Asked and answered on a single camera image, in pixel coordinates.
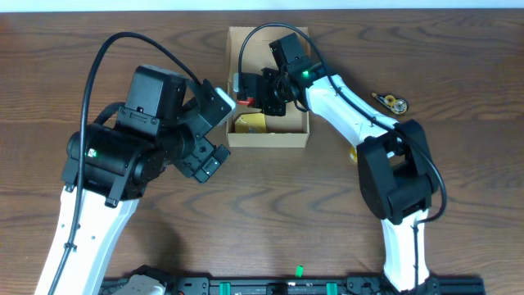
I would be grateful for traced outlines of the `yellow sticky note pad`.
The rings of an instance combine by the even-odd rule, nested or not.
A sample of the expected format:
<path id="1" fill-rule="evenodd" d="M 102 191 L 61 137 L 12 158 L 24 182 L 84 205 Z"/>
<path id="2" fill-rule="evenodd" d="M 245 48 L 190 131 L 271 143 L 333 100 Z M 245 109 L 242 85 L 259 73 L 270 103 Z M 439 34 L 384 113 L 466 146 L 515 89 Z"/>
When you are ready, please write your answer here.
<path id="1" fill-rule="evenodd" d="M 266 134 L 265 114 L 244 113 L 234 122 L 234 131 L 238 134 Z"/>

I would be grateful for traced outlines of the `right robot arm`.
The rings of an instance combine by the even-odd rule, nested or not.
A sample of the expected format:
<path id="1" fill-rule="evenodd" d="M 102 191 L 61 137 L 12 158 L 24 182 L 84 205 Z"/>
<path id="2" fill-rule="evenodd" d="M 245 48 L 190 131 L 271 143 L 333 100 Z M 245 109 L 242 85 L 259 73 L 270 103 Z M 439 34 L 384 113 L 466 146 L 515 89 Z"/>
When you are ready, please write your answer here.
<path id="1" fill-rule="evenodd" d="M 400 123 L 369 106 L 320 57 L 313 62 L 293 33 L 273 41 L 276 68 L 246 73 L 237 63 L 233 87 L 241 101 L 264 114 L 280 116 L 292 102 L 324 118 L 355 149 L 359 188 L 381 221 L 386 250 L 383 274 L 395 293 L 418 294 L 429 278 L 424 225 L 434 193 L 445 191 L 422 126 Z"/>

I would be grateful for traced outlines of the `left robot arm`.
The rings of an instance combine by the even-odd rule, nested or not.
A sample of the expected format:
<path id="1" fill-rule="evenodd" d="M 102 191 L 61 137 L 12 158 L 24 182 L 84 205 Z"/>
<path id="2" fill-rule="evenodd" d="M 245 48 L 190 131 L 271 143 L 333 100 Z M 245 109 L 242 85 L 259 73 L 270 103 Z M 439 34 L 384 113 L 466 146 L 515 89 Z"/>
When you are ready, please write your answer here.
<path id="1" fill-rule="evenodd" d="M 77 192 L 79 133 L 68 142 L 61 209 L 37 294 L 95 294 L 147 185 L 168 165 L 205 183 L 230 152 L 206 135 L 236 103 L 208 80 L 196 84 L 158 66 L 139 66 L 124 103 L 86 128 L 83 192 Z"/>

